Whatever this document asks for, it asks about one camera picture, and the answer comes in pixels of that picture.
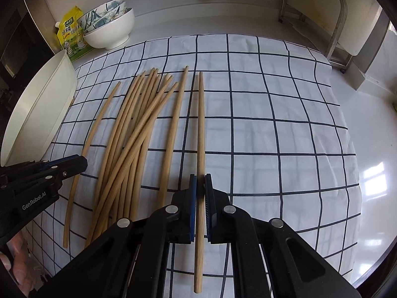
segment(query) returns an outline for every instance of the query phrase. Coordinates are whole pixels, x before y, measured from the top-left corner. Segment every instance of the chopstick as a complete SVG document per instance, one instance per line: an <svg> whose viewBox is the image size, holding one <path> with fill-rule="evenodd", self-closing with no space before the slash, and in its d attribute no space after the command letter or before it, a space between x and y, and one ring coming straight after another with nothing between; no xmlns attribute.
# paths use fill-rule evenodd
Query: chopstick
<svg viewBox="0 0 397 298"><path fill-rule="evenodd" d="M196 237L195 237L195 274L194 292L202 291L202 271L204 261L204 174L205 174L205 116L204 116L204 79L202 72L198 80L198 137L197 137L197 201L196 201Z"/></svg>
<svg viewBox="0 0 397 298"><path fill-rule="evenodd" d="M185 83L186 83L188 71L189 71L189 66L186 66L183 72L181 83L179 85L178 96L172 113L171 125L169 126L167 145L165 147L165 155L163 160L163 168L161 171L160 190L158 192L158 199L157 199L158 209L162 208L165 205L165 197L167 195L167 190L168 190L169 173L171 171L173 148L175 144L175 137L179 122L179 114L181 113L183 94L185 92Z"/></svg>
<svg viewBox="0 0 397 298"><path fill-rule="evenodd" d="M142 83L143 79L141 81L138 81L138 83L140 84L136 90L136 93L134 94L134 97L131 97L131 100L129 102L129 106L128 106L128 111L126 112L126 115L124 116L124 120L122 120L121 122L121 129L120 129L120 137L118 139L117 145L116 145L116 151L114 153L114 158L113 158L113 162L112 162L112 166L114 166L116 164L116 161L118 160L118 158L120 157L120 153L122 151L122 146L124 144L124 139L126 137L126 133L127 133L127 128L128 128L128 122L131 121L131 116L136 108L136 104L138 102L138 98L139 98L139 94L142 90L142 88L144 87L144 84ZM119 203L119 196L116 197L115 203L114 203L114 207L112 210L112 223L114 223L118 218L119 218L119 212L118 212L118 203Z"/></svg>
<svg viewBox="0 0 397 298"><path fill-rule="evenodd" d="M148 102L152 102L154 100L154 97L156 95L157 89L160 85L160 79L161 77L159 76L158 79L156 80L156 83L152 89L152 93L149 96ZM138 202L139 202L139 194L140 194L140 185L142 182L142 176L143 176L143 170L146 162L146 156L148 153L148 148L149 148L149 143L150 143L150 138L152 136L152 131L154 127L154 122L149 129L148 135L146 136L145 140L143 141L142 147L140 149L140 154L139 158L137 161L137 166L136 166L136 171L135 171L135 178L134 178L134 187L132 191L132 199L131 199L131 206L130 206L130 219L132 221L136 220L136 216L138 215Z"/></svg>
<svg viewBox="0 0 397 298"><path fill-rule="evenodd" d="M88 150L90 149L90 146L91 146L91 142L95 136L95 133L99 127L99 124L103 118L103 115L107 111L107 109L110 105L110 102L112 101L112 98L115 95L120 84L121 84L121 82L118 82L116 84L116 86L113 88L113 91L110 93L109 97L107 98L105 104L102 106L102 109L99 112L98 117L95 120L95 123L94 123L93 127L91 128L91 131L88 134L87 140L86 140L83 150L81 152L82 156L84 156L84 157L87 156ZM72 187L71 187L70 193L69 193L69 199L67 201L66 215L65 215L65 226L64 226L64 238L63 238L64 248L67 248L69 245L70 221L71 221L71 216L72 216L73 201L74 201L74 197L76 194L77 184L79 183L79 178L80 178L80 174L74 176L73 182L72 182Z"/></svg>
<svg viewBox="0 0 397 298"><path fill-rule="evenodd" d="M143 86L145 85L146 81L145 81L145 75L144 74L141 75L140 81L138 81L138 82L143 84ZM122 126L120 126L120 124L122 124L125 121L125 119L126 119L126 115L127 115L127 111L128 111L128 108L127 108L128 102L129 102L129 100L127 101L126 107L124 108L124 111L123 111L122 116L120 118L119 124L117 126L117 130L116 130L116 135L114 137L114 142L112 144L112 148L110 149L110 154L109 154L109 157L108 157L108 162L106 164L105 177L104 177L104 180L106 180L106 181L109 179L111 171L112 171L112 169L114 167L113 162L117 161L117 160L114 160L114 156L116 154L117 144L119 142L120 134L121 134L121 131L122 131Z"/></svg>
<svg viewBox="0 0 397 298"><path fill-rule="evenodd" d="M106 164L108 162L108 158L109 158L109 154L110 154L110 148L112 147L113 140L114 140L114 138L116 136L117 128L118 128L118 126L120 124L120 120L121 120L122 115L124 113L124 110L125 110L125 108L127 106L128 100L130 99L131 94L134 92L134 89L136 89L136 85L137 85L136 83L138 82L139 79L140 79L140 75L136 76L134 78L134 80L131 82L131 85L130 85L130 88L128 90L128 93L127 93L126 97L124 98L122 106L121 106L121 108L119 110L119 113L117 115L116 122L113 125L112 133L110 134L108 145L106 146L105 155L104 155L104 158L102 159L102 165L101 165L99 176L98 176L98 182L97 182L97 185L95 186L94 203L93 203L93 210L94 211L96 210L97 205L98 205L100 192L102 190L102 183L103 182L105 182L105 183L107 182L107 180L104 180L104 175L105 175L105 170L106 170Z"/></svg>
<svg viewBox="0 0 397 298"><path fill-rule="evenodd" d="M102 225L106 221L107 215L109 214L111 205L116 198L116 192L114 191L119 187L127 173L127 169L129 169L134 157L140 150L140 147L146 138L151 124L157 119L158 114L169 100L172 92L177 88L178 83L175 83L170 91L167 93L165 89L168 86L168 81L162 87L159 94L154 98L153 102L150 104L148 110L142 116L140 122L138 123L137 128L132 133L130 139L128 140L126 147L124 148L122 155L120 156L118 162L116 163L115 169L112 171L112 174L109 178L108 184L106 185L102 197L98 204L98 209L94 214L94 218L90 227L89 234L87 236L86 246L90 244L92 240L94 240L97 236L99 236Z"/></svg>
<svg viewBox="0 0 397 298"><path fill-rule="evenodd" d="M149 91L148 97L146 98L146 92L145 92L145 94L142 93L142 96L139 100L139 106L136 107L134 116L130 122L130 126L128 127L128 132L127 132L126 137L129 138L131 136L136 123L142 118L142 116L148 106L148 99L151 94L152 94L152 91ZM131 163L130 170L126 173L126 176L124 177L124 186L122 184L122 192L124 191L124 187L126 188L126 196L124 199L124 217L130 217L132 191L133 191L133 187L134 187L134 180L135 180L135 173L136 173L137 165L138 165L138 157L135 158L134 161Z"/></svg>

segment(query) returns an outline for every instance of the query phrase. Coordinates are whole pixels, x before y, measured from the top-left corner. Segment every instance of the finger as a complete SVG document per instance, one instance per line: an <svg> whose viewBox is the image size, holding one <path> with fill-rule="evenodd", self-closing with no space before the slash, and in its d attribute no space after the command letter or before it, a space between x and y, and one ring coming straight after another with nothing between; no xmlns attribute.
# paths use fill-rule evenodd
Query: finger
<svg viewBox="0 0 397 298"><path fill-rule="evenodd" d="M27 250L25 251L22 245L22 247L14 256L14 262L12 266L12 273L20 285L23 284L25 277L29 274L29 269L27 267L28 258Z"/></svg>
<svg viewBox="0 0 397 298"><path fill-rule="evenodd" d="M24 263L14 263L12 267L12 273L14 274L15 279L20 285L25 282L25 278L29 274L27 270L27 265L25 265Z"/></svg>
<svg viewBox="0 0 397 298"><path fill-rule="evenodd" d="M23 283L21 285L19 285L18 287L25 296L29 296L31 289L33 288L33 278L31 277L31 275L30 274L27 275L27 277L25 277Z"/></svg>
<svg viewBox="0 0 397 298"><path fill-rule="evenodd" d="M11 262L9 261L7 256L3 253L0 253L0 260L3 263L3 265L5 266L5 269L7 271L9 271L11 269Z"/></svg>
<svg viewBox="0 0 397 298"><path fill-rule="evenodd" d="M14 237L8 241L7 246L13 257L21 254L19 257L20 260L22 260L22 258L24 261L28 260L27 246L21 231L15 234Z"/></svg>
<svg viewBox="0 0 397 298"><path fill-rule="evenodd" d="M35 285L36 285L36 277L33 275L33 281L32 281L32 285L30 286L30 291L34 289Z"/></svg>

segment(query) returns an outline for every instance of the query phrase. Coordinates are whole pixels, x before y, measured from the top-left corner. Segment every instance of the white tablecloth with black grid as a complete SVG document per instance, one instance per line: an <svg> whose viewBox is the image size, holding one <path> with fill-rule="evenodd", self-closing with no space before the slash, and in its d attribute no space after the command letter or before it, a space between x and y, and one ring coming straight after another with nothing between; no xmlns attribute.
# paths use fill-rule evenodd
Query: white tablecloth with black grid
<svg viewBox="0 0 397 298"><path fill-rule="evenodd" d="M168 202L188 187L197 164L197 94L204 73L206 172L214 188L252 217L282 218L347 279L361 211L355 150L320 53L280 40L198 35L145 41L78 67L74 104L43 159L80 154L114 85L122 85L101 121L73 206L70 245L62 247L72 178L61 198L27 226L29 248L54 275L84 248L102 156L129 84L152 67L189 76L172 158ZM155 209L173 100L156 120L139 198L139 218ZM233 297L228 245L205 241L203 295ZM171 245L165 297L193 297L194 245Z"/></svg>

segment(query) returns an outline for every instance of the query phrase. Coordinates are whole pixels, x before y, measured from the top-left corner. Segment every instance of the metal pin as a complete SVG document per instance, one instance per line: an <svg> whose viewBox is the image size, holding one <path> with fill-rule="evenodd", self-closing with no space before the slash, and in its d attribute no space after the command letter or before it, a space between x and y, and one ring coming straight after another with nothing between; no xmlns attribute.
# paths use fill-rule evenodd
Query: metal pin
<svg viewBox="0 0 397 298"><path fill-rule="evenodd" d="M118 227L127 227L130 224L129 219L120 219L117 221L117 226Z"/></svg>
<svg viewBox="0 0 397 298"><path fill-rule="evenodd" d="M168 205L165 208L165 211L169 214L175 214L176 212L178 212L178 206L175 205Z"/></svg>
<svg viewBox="0 0 397 298"><path fill-rule="evenodd" d="M233 214L236 212L236 208L233 205L228 205L224 207L224 212L228 214Z"/></svg>
<svg viewBox="0 0 397 298"><path fill-rule="evenodd" d="M280 219L272 219L271 224L276 228L281 228L284 226L284 222Z"/></svg>

